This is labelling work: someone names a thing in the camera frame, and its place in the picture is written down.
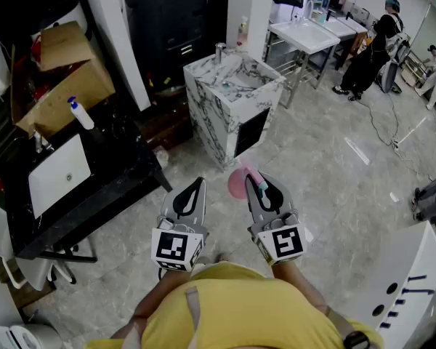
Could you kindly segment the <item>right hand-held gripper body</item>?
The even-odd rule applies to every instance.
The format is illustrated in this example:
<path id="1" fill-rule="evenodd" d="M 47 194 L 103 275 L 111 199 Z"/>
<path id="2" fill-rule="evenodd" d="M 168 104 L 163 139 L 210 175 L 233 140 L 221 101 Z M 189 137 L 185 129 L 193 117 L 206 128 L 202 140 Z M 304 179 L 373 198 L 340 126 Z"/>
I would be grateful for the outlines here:
<path id="1" fill-rule="evenodd" d="M 296 209 L 273 220 L 256 222 L 248 232 L 270 266 L 295 260 L 306 252 L 306 227 L 300 223 Z"/>

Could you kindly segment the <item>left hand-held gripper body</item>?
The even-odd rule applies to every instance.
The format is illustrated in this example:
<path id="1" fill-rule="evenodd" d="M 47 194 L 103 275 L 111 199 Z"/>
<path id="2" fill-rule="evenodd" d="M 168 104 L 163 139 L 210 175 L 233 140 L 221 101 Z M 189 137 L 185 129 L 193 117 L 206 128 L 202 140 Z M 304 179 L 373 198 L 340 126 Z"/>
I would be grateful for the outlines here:
<path id="1" fill-rule="evenodd" d="M 164 270 L 193 270 L 208 237 L 204 216 L 158 217 L 152 230 L 151 259 Z"/>

